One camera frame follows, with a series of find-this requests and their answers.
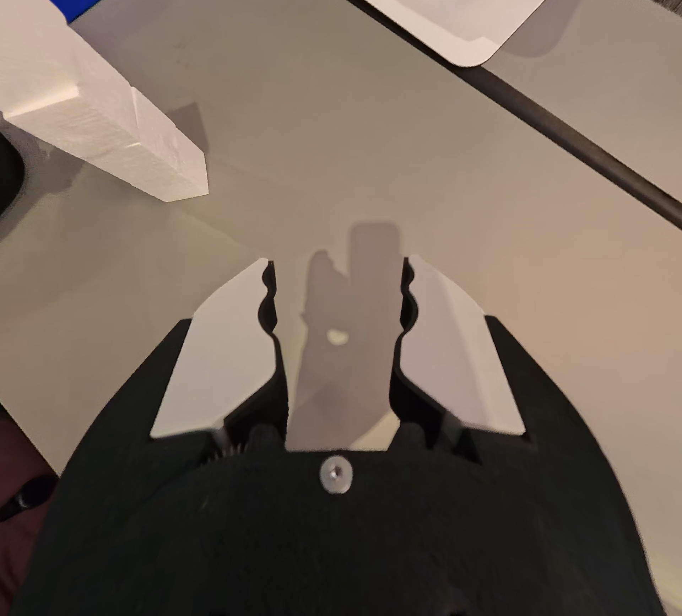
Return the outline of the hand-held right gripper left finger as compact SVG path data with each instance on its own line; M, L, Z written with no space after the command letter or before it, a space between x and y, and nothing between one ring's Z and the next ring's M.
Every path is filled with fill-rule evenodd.
M151 439L207 432L223 450L243 448L253 427L286 440L288 388L275 335L274 263L261 258L215 290L194 313Z

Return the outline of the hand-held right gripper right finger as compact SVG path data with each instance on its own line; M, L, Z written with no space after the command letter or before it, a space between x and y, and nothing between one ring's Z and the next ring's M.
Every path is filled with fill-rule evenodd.
M526 427L488 320L459 285L417 255L404 259L401 331L390 407L423 433L428 450L452 452L467 430L520 437Z

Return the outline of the person in maroon shirt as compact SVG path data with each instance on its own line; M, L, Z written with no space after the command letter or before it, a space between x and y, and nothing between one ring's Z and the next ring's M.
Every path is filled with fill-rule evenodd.
M2 409L1 505L24 483L43 474L56 473L11 416ZM1 523L2 615L8 615L12 602L27 576L33 550L52 497L40 507Z

